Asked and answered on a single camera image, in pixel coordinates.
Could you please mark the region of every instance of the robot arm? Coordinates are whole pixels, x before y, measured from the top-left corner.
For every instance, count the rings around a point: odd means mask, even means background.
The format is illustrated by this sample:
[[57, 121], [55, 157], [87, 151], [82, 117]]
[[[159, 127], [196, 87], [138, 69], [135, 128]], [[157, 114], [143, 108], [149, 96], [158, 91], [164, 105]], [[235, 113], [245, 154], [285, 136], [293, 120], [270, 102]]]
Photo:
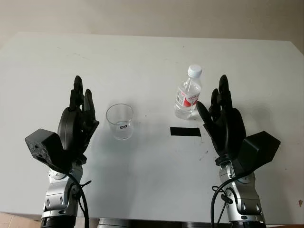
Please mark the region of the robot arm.
[[196, 107], [219, 155], [215, 162], [222, 185], [212, 198], [211, 227], [215, 198], [222, 189], [232, 227], [266, 227], [253, 171], [272, 161], [280, 141], [266, 132], [246, 137], [242, 116], [232, 107], [226, 75], [213, 90], [209, 110], [201, 102]]
[[92, 93], [87, 89], [83, 95], [82, 80], [76, 76], [70, 105], [62, 113], [58, 134], [38, 129], [25, 138], [32, 156], [51, 168], [42, 228], [74, 227], [80, 197], [85, 207], [85, 227], [88, 227], [86, 198], [79, 182], [82, 165], [86, 163], [84, 152], [98, 124]]

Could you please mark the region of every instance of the table surface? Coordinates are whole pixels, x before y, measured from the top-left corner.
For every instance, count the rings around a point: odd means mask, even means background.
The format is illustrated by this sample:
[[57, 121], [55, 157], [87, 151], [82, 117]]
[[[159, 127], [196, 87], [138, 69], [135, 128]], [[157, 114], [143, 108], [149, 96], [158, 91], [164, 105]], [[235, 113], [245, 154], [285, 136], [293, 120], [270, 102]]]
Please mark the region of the table surface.
[[[281, 140], [273, 161], [255, 171], [266, 222], [304, 223], [304, 57], [291, 42], [240, 39], [18, 33], [0, 50], [0, 211], [41, 214], [48, 167], [24, 138], [57, 132], [80, 75], [100, 121], [81, 181], [92, 180], [84, 188], [90, 217], [209, 222], [217, 154], [200, 117], [173, 111], [194, 63], [203, 66], [201, 102], [209, 107], [227, 74], [247, 135], [265, 130]], [[110, 133], [105, 112], [115, 103], [134, 109], [129, 140]], [[201, 137], [171, 136], [170, 127], [198, 127]], [[221, 207], [218, 200], [216, 219]]]

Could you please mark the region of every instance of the white wall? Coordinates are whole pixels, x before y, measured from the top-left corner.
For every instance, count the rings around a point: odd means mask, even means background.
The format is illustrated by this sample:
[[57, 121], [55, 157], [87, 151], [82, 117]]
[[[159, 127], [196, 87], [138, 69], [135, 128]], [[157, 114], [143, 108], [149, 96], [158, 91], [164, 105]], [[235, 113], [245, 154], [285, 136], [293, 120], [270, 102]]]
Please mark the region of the white wall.
[[0, 47], [18, 31], [290, 40], [303, 0], [0, 0]]

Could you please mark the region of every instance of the black tape strip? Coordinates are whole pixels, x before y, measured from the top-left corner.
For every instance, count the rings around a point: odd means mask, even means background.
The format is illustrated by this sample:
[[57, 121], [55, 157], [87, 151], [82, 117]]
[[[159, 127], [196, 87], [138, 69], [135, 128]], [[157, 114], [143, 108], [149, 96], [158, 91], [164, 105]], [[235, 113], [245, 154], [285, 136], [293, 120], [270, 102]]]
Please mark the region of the black tape strip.
[[200, 129], [199, 128], [170, 127], [170, 132], [171, 132], [171, 135], [198, 136], [198, 137], [200, 137]]

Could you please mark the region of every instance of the black cable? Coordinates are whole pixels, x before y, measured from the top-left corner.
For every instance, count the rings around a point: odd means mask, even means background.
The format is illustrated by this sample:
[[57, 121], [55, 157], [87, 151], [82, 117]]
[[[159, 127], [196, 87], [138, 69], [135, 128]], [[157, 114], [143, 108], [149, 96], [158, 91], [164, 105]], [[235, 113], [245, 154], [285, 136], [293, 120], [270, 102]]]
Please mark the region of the black cable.
[[217, 228], [219, 228], [219, 222], [220, 222], [220, 219], [222, 218], [222, 215], [223, 215], [223, 212], [224, 212], [224, 209], [226, 207], [226, 202], [224, 202], [224, 205], [223, 205], [223, 208], [222, 208], [222, 211], [220, 212], [220, 215], [219, 215], [219, 218], [218, 218], [218, 222], [217, 222]]
[[58, 167], [57, 167], [56, 171], [60, 172], [60, 173], [63, 173], [66, 176], [68, 176], [69, 178], [71, 178], [71, 180], [74, 182], [74, 184], [79, 188], [80, 195], [82, 197], [82, 201], [84, 202], [84, 207], [85, 207], [85, 209], [83, 210], [83, 214], [84, 214], [84, 217], [85, 217], [85, 228], [90, 228], [90, 224], [89, 224], [89, 209], [87, 208], [86, 196], [85, 196], [84, 191], [82, 190], [81, 185], [79, 184], [79, 182], [76, 180], [76, 178], [71, 173], [65, 172], [64, 170], [62, 170], [62, 169], [60, 169]]
[[89, 183], [91, 183], [92, 181], [89, 180], [88, 182], [86, 182], [85, 184], [81, 184], [80, 186], [83, 188], [85, 185], [88, 185]]
[[[213, 191], [216, 191], [219, 187], [218, 186], [212, 186], [212, 190]], [[226, 192], [224, 190], [220, 190], [219, 192], [222, 192], [225, 196], [227, 196]], [[224, 205], [223, 205], [223, 208], [222, 208], [222, 211], [220, 212], [220, 215], [219, 215], [219, 218], [218, 218], [218, 222], [217, 222], [217, 227], [216, 228], [219, 228], [219, 222], [222, 218], [222, 215], [223, 215], [223, 212], [224, 212], [224, 209], [225, 209], [225, 206], [226, 206], [226, 202], [224, 202]]]
[[223, 189], [223, 187], [225, 187], [227, 184], [234, 182], [242, 177], [248, 176], [249, 174], [251, 174], [252, 171], [247, 171], [244, 172], [242, 174], [239, 174], [227, 181], [225, 181], [224, 183], [222, 183], [218, 189], [215, 191], [215, 193], [213, 194], [212, 200], [211, 200], [211, 209], [210, 209], [210, 217], [211, 217], [211, 228], [215, 228], [214, 227], [214, 203], [215, 203], [215, 199], [217, 198], [217, 195], [221, 192], [221, 190]]
[[81, 204], [81, 202], [80, 202], [80, 199], [78, 199], [77, 201], [78, 201], [78, 204], [79, 204], [79, 206], [80, 206], [80, 208], [81, 208], [83, 214], [85, 214], [85, 210], [84, 210], [84, 208], [82, 207], [82, 204]]

